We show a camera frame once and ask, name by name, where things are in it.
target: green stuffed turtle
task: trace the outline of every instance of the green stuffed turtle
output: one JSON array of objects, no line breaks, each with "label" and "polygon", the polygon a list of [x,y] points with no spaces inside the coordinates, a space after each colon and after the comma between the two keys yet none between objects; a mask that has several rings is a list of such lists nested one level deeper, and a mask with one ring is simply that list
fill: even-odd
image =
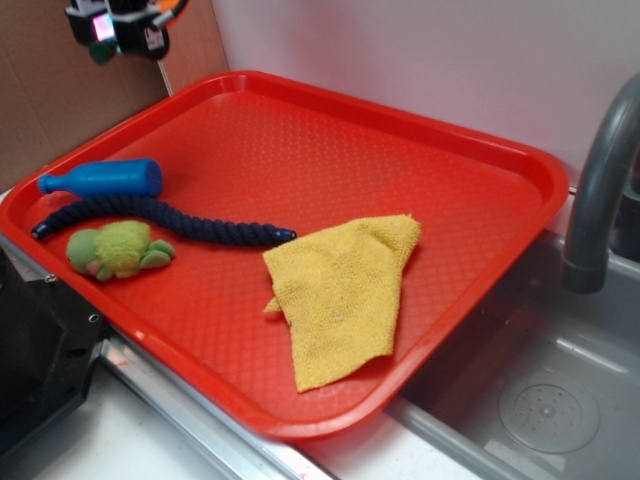
[{"label": "green stuffed turtle", "polygon": [[80,230],[67,244],[67,257],[73,268],[100,281],[164,267],[175,254],[168,242],[152,242],[149,225],[135,220],[111,223],[100,230]]}]

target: navy rope toy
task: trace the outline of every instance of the navy rope toy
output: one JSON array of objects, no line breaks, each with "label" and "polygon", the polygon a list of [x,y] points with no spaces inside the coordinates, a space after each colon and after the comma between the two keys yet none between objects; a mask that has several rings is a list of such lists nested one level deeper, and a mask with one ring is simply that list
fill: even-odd
[{"label": "navy rope toy", "polygon": [[233,223],[191,217],[155,198],[106,195],[78,200],[50,214],[31,230],[36,240],[91,218],[135,216],[183,237],[236,246],[275,246],[296,238],[296,232],[271,224]]}]

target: brown cardboard wall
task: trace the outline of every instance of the brown cardboard wall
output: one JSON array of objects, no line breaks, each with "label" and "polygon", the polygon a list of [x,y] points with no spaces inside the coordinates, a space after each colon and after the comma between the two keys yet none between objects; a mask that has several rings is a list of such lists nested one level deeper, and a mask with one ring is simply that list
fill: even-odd
[{"label": "brown cardboard wall", "polygon": [[68,5],[0,2],[0,192],[167,95],[155,62],[94,64]]},{"label": "brown cardboard wall", "polygon": [[229,70],[211,0],[190,0],[170,34],[171,50],[161,63],[172,93]]}]

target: red tray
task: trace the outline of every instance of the red tray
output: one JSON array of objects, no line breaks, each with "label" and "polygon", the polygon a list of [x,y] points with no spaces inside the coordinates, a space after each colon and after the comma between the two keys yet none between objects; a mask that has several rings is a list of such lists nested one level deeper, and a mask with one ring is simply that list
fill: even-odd
[{"label": "red tray", "polygon": [[[423,236],[404,272],[391,357],[296,392],[284,318],[263,249],[153,228],[177,250],[167,268],[98,284],[65,259],[71,233],[31,228],[75,198],[43,196],[42,173],[89,161],[154,158],[160,199],[190,215],[309,234],[355,218],[412,214]],[[195,84],[21,182],[0,230],[101,309],[110,323],[256,431],[311,438],[380,410],[534,240],[566,199],[548,154],[465,128],[253,72]]]}]

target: yellow cloth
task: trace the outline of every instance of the yellow cloth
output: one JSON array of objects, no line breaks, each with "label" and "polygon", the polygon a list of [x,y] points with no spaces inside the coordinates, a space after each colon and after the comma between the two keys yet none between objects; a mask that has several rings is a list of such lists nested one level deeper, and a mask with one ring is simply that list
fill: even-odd
[{"label": "yellow cloth", "polygon": [[267,251],[289,324],[298,392],[339,380],[393,353],[402,270],[420,239],[407,215],[363,218]]}]

